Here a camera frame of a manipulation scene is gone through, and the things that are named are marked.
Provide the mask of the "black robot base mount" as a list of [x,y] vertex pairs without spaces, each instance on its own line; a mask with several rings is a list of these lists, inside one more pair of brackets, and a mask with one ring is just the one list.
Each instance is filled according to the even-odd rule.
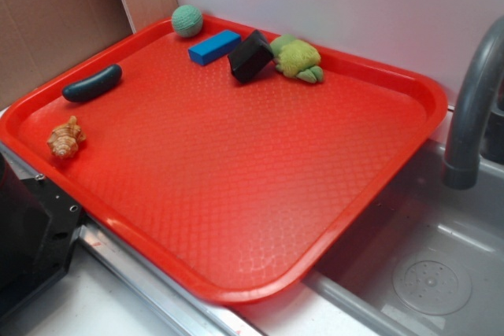
[[21,179],[1,158],[1,321],[68,273],[81,212],[56,183]]

